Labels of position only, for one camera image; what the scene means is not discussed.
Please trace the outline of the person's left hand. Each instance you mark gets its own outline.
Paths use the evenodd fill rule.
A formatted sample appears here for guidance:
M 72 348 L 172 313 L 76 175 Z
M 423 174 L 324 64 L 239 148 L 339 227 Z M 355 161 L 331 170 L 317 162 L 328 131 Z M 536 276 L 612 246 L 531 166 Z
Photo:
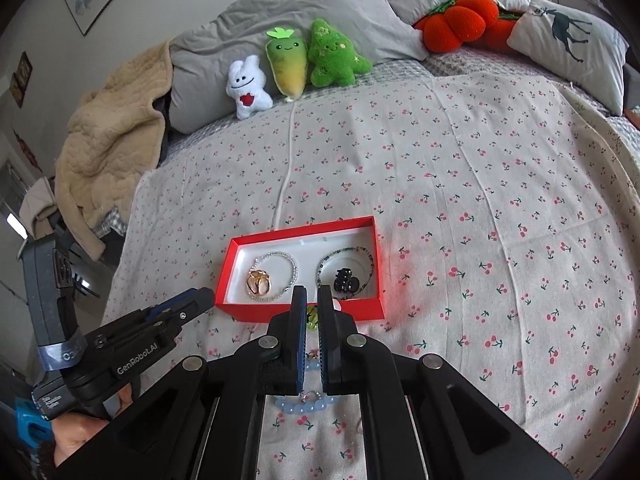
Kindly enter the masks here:
M 55 466 L 60 466 L 107 425 L 108 420 L 78 413 L 66 413 L 55 419 L 52 422 Z

